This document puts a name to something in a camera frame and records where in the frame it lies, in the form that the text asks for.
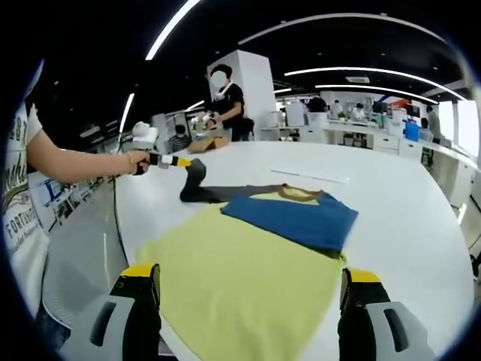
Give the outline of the person's left hand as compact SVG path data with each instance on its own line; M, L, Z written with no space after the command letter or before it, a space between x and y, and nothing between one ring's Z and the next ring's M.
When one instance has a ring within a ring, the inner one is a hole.
M130 150L126 156L131 164L132 175L143 174L148 171L150 167L150 154L145 150Z

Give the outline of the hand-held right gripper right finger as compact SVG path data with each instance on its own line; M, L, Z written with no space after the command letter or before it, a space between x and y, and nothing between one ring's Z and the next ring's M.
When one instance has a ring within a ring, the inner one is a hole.
M341 360L434 360L424 325L390 300L372 272L344 268L337 327Z

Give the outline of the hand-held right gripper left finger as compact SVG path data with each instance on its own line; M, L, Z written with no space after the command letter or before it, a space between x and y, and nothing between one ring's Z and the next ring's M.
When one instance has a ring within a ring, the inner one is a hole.
M88 344L100 360L156 360L162 321L157 263L126 268L93 308Z

